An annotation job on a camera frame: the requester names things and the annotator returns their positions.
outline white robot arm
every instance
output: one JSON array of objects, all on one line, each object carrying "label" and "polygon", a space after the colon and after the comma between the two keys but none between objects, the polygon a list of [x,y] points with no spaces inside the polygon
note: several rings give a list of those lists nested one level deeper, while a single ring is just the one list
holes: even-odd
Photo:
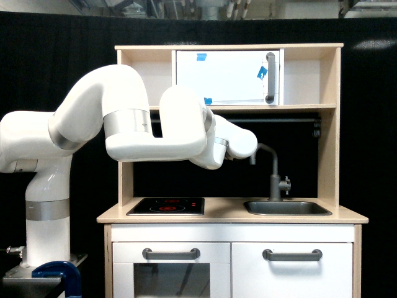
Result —
[{"label": "white robot arm", "polygon": [[146,89],[125,65],[81,78],[56,112],[11,112],[0,122],[0,172],[37,172],[26,191],[27,263],[69,260],[69,174],[72,154],[105,128],[118,161],[190,160],[219,168],[225,152],[245,158],[256,137],[212,111],[191,90],[169,88],[160,101],[162,138],[151,130]]}]

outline gray handle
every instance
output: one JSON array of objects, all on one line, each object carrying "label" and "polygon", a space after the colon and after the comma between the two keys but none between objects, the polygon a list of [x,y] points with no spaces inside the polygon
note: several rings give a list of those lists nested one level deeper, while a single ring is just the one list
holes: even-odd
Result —
[{"label": "gray handle", "polygon": [[262,256],[268,261],[313,262],[319,261],[323,253],[321,250],[313,250],[311,253],[274,253],[264,250]]},{"label": "gray handle", "polygon": [[200,250],[193,248],[187,253],[155,253],[150,248],[145,248],[142,255],[146,260],[196,260],[200,256]]},{"label": "gray handle", "polygon": [[268,53],[266,55],[266,59],[269,62],[267,73],[269,74],[267,77],[267,95],[266,95],[266,103],[271,104],[274,102],[275,96],[275,56],[273,53]]}]

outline stainless steel sink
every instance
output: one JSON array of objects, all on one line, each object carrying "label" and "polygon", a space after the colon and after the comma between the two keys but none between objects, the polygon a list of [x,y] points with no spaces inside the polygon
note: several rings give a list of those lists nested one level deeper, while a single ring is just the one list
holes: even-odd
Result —
[{"label": "stainless steel sink", "polygon": [[331,215],[332,212],[313,202],[249,201],[247,211],[257,215]]}]

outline stovetop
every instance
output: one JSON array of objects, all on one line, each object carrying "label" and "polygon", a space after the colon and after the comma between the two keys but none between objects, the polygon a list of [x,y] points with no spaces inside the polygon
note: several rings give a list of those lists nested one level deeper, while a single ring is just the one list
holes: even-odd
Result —
[{"label": "stovetop", "polygon": [[203,197],[146,197],[127,215],[203,215]]}]

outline faucet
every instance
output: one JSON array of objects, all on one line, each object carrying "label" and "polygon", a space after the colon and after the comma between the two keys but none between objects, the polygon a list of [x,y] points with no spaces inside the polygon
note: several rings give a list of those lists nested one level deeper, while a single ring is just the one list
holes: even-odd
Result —
[{"label": "faucet", "polygon": [[285,177],[284,181],[281,181],[280,175],[278,174],[279,160],[277,158],[277,153],[275,150],[265,144],[258,143],[254,154],[249,157],[249,162],[251,165],[256,165],[256,153],[259,149],[270,152],[273,155],[273,173],[270,175],[270,196],[268,201],[272,202],[282,202],[281,191],[285,191],[286,194],[291,190],[291,181],[288,176]]}]

